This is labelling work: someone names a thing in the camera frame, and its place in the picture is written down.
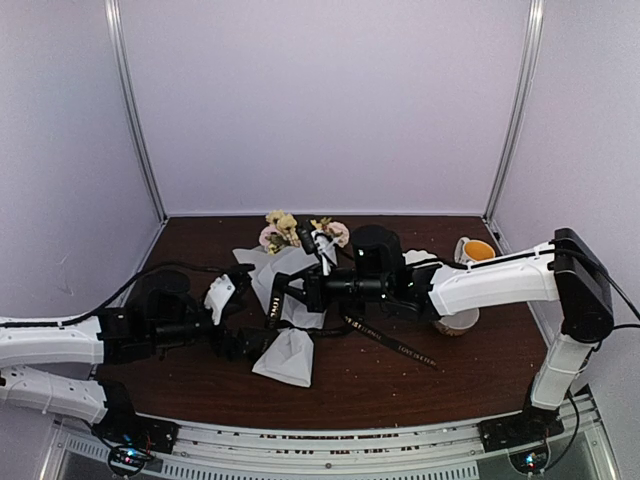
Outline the white wrapping paper sheet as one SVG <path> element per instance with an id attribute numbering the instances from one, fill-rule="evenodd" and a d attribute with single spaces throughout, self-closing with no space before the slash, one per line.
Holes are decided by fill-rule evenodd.
<path id="1" fill-rule="evenodd" d="M 250 273 L 252 287 L 263 309 L 268 308 L 271 287 L 277 273 L 295 273 L 316 263 L 300 247 L 286 247 L 271 255 L 264 248 L 236 248 L 232 251 L 239 263 L 252 263 L 255 270 Z M 324 327 L 323 313 L 310 313 L 301 302 L 286 297 L 281 319 L 289 322 L 277 330 L 275 340 L 256 360 L 252 372 L 272 380 L 296 387 L 311 386 L 314 343 L 308 332 L 312 328 Z"/>

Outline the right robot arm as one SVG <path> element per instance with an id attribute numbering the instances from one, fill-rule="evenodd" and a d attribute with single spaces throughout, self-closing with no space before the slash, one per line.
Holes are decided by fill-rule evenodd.
<path id="1" fill-rule="evenodd" d="M 297 227 L 304 251 L 315 264 L 274 277 L 267 319 L 281 327 L 284 300 L 292 297 L 312 313 L 332 303 L 343 309 L 351 328 L 423 364 L 431 358 L 395 342 L 348 311 L 378 303 L 394 316 L 435 322 L 446 316 L 498 305 L 557 301 L 563 321 L 540 371 L 532 381 L 525 410 L 513 419 L 519 440 L 535 440 L 551 424 L 591 351 L 615 329 L 611 293 L 619 287 L 579 235 L 558 229 L 551 241 L 515 254 L 467 264 L 427 258 L 408 262 L 397 234 L 365 225 L 351 235 L 354 266 L 338 267 L 325 253 L 326 236 L 310 223 Z"/>

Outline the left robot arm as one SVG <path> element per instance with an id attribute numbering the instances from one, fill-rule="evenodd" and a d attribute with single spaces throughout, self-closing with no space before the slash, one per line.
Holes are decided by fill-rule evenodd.
<path id="1" fill-rule="evenodd" d="M 124 307 L 106 304 L 78 317 L 3 318 L 2 402 L 105 426 L 121 443 L 137 442 L 144 424 L 122 384 L 67 378 L 44 366 L 124 365 L 201 341 L 223 344 L 229 339 L 223 321 L 240 309 L 254 268 L 220 272 L 201 301 L 177 266 L 140 274 L 138 294 Z"/>

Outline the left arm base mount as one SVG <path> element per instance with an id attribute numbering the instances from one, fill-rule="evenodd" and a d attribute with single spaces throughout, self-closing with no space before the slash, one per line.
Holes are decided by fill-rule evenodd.
<path id="1" fill-rule="evenodd" d="M 131 405 L 108 407 L 97 423 L 87 423 L 91 433 L 107 448 L 106 464 L 120 478 L 131 478 L 156 459 L 171 454 L 177 440 L 177 423 L 136 413 Z"/>

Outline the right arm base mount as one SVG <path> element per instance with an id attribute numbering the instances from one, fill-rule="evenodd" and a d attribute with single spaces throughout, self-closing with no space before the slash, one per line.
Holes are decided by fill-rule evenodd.
<path id="1" fill-rule="evenodd" d="M 478 430 L 486 453 L 506 450 L 513 469 L 532 476 L 550 465 L 548 440 L 562 434 L 564 426 L 558 409 L 527 406 L 519 413 L 483 420 Z"/>

